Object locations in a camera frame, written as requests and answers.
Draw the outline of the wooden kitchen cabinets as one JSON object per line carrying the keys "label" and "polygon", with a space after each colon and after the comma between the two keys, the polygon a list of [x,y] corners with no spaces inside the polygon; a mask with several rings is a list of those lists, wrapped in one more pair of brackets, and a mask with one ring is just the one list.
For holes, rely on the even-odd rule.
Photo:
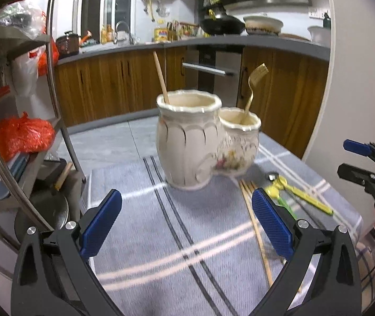
{"label": "wooden kitchen cabinets", "polygon": [[93,129],[155,115],[162,91],[155,59],[169,91],[197,89],[218,95],[225,107],[249,107],[266,135],[304,156],[329,64],[281,49],[199,45],[68,58],[55,69],[65,124]]}

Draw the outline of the kitchen faucet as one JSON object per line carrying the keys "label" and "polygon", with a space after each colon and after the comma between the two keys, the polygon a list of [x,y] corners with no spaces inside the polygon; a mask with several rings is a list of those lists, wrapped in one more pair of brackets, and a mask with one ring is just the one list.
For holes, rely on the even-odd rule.
{"label": "kitchen faucet", "polygon": [[134,45],[134,38],[126,21],[118,21],[114,27],[114,44],[126,41]]}

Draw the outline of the wooden chopstick on mat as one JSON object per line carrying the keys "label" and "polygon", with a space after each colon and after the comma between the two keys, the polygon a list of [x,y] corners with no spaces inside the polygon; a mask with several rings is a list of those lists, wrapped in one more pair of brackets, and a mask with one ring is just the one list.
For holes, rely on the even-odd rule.
{"label": "wooden chopstick on mat", "polygon": [[[283,258],[285,262],[291,260],[295,254],[295,246],[298,244],[298,239],[294,234],[295,219],[287,209],[274,204],[271,197],[266,194],[265,189],[258,188],[252,181],[245,182],[252,190],[252,209],[257,218],[262,239],[263,233],[265,233],[276,254]],[[270,263],[270,254],[266,249],[265,242],[264,247]],[[275,283],[273,273],[272,278],[273,286]]]}
{"label": "wooden chopstick on mat", "polygon": [[253,209],[252,209],[252,190],[244,180],[241,180],[239,182],[239,186],[240,186],[240,190],[242,191],[242,195],[243,195],[243,198],[245,200],[245,204],[246,204],[246,207],[247,207],[247,210],[248,210],[251,222],[252,222],[253,230],[255,232],[255,237],[257,239],[257,243],[258,243],[258,246],[259,246],[259,249],[260,249],[260,254],[261,254],[261,257],[262,257],[262,263],[263,263],[263,267],[265,269],[265,274],[266,274],[266,277],[267,277],[268,286],[271,288],[274,281],[273,281],[273,278],[272,278],[272,271],[271,271],[271,268],[270,268],[270,264],[269,264],[269,261],[268,261],[267,256],[266,256],[264,242],[263,242],[263,239],[262,239],[262,236],[261,236],[261,233],[260,233],[260,228],[258,226],[257,218],[255,216],[255,213],[254,213]]}

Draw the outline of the grey plaid table mat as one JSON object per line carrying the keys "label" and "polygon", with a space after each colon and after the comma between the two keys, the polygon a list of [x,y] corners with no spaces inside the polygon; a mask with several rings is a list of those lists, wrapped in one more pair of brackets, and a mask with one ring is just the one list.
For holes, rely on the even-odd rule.
{"label": "grey plaid table mat", "polygon": [[[89,262],[125,315],[248,315],[268,291],[239,179],[184,191],[155,156],[94,170],[89,205],[112,189],[122,211]],[[284,261],[263,233],[274,278]]]}

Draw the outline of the gold metal fork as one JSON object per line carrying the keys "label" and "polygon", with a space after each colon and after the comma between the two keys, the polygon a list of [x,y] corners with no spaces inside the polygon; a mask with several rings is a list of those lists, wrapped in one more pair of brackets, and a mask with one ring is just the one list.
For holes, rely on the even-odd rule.
{"label": "gold metal fork", "polygon": [[250,89],[250,97],[247,101],[246,107],[245,107],[245,113],[244,118],[245,120],[249,113],[250,113],[250,107],[252,105],[253,99],[254,99],[254,92],[260,81],[269,73],[269,69],[265,65],[265,63],[262,63],[257,68],[255,68],[251,74],[248,77],[248,86]]}

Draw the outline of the steel shelving rack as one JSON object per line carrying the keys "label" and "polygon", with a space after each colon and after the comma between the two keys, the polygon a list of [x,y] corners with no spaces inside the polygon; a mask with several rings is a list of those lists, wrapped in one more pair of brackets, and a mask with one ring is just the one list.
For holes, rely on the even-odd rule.
{"label": "steel shelving rack", "polygon": [[[0,9],[17,1],[0,0]],[[46,33],[35,39],[21,29],[0,26],[0,120],[26,112],[49,121],[56,132],[46,151],[18,153],[8,162],[0,155],[0,240],[12,247],[21,244],[31,226],[56,230],[81,215],[78,203],[86,178],[58,101],[54,5],[55,0],[48,0],[41,9]]]}

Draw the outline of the red plastic bag low shelf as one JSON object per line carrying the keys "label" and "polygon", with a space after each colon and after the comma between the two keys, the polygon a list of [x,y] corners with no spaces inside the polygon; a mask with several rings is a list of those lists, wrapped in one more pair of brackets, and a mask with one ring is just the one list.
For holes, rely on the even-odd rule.
{"label": "red plastic bag low shelf", "polygon": [[6,162],[18,153],[39,153],[54,143],[55,129],[49,121],[11,116],[0,120],[0,155]]}

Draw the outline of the cream ceramic double utensil holder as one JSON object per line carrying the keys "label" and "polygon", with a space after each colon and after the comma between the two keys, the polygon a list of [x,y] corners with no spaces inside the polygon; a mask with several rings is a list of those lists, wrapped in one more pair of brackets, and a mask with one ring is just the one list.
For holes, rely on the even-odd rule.
{"label": "cream ceramic double utensil holder", "polygon": [[262,125],[256,114],[199,90],[170,91],[156,104],[157,154],[172,187],[199,190],[215,175],[236,177],[254,163]]}

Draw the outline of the built-in steel oven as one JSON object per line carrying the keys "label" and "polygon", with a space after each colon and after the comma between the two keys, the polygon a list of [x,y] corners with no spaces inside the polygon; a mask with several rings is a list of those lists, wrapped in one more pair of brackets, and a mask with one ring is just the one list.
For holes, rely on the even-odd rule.
{"label": "built-in steel oven", "polygon": [[181,73],[186,89],[213,93],[225,107],[237,105],[239,95],[242,46],[188,46],[182,57]]}

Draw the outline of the white bowl on stove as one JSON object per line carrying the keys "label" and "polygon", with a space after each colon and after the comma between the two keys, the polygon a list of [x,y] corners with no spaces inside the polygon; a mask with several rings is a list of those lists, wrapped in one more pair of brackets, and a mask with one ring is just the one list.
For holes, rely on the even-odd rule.
{"label": "white bowl on stove", "polygon": [[284,26],[279,19],[268,16],[245,16],[245,29],[248,35],[278,36]]}

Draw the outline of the black wok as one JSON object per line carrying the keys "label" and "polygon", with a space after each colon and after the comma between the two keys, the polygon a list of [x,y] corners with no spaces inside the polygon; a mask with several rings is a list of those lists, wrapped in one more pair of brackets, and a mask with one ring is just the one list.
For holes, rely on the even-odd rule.
{"label": "black wok", "polygon": [[225,12],[216,14],[212,9],[208,15],[199,22],[202,30],[211,36],[240,35],[245,30],[245,24],[234,16]]}

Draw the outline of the wooden chopstick in holder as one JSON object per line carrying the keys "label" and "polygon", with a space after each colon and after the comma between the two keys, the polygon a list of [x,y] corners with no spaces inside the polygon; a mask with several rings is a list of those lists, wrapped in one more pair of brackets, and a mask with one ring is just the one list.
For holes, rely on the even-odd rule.
{"label": "wooden chopstick in holder", "polygon": [[158,78],[159,78],[159,83],[160,83],[160,86],[161,86],[164,102],[166,104],[169,104],[167,87],[166,87],[166,84],[164,82],[164,76],[163,76],[163,73],[162,73],[162,68],[161,68],[161,65],[159,63],[159,58],[158,58],[158,55],[157,55],[156,51],[153,51],[153,58],[154,58],[154,64],[155,64],[155,67],[156,67],[156,70],[157,70],[157,75],[158,75]]}

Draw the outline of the yellow tin container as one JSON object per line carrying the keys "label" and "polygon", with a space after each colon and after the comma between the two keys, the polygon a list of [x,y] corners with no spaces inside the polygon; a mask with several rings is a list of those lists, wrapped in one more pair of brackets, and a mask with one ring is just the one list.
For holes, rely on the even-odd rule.
{"label": "yellow tin container", "polygon": [[162,42],[169,40],[169,30],[165,28],[155,28],[154,29],[154,41]]}

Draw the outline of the electric pressure cooker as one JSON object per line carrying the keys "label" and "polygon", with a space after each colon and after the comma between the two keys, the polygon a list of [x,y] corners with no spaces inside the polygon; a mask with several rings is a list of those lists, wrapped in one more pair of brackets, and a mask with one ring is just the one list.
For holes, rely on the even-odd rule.
{"label": "electric pressure cooker", "polygon": [[57,38],[56,46],[60,58],[77,55],[80,53],[80,37],[73,31],[66,31],[63,36]]}

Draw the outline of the clear plastic bag on shelf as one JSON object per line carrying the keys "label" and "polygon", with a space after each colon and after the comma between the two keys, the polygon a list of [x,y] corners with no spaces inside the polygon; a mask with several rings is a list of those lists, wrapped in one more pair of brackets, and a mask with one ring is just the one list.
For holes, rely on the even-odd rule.
{"label": "clear plastic bag on shelf", "polygon": [[0,9],[0,26],[21,29],[30,39],[46,33],[46,14],[26,0],[12,2]]}

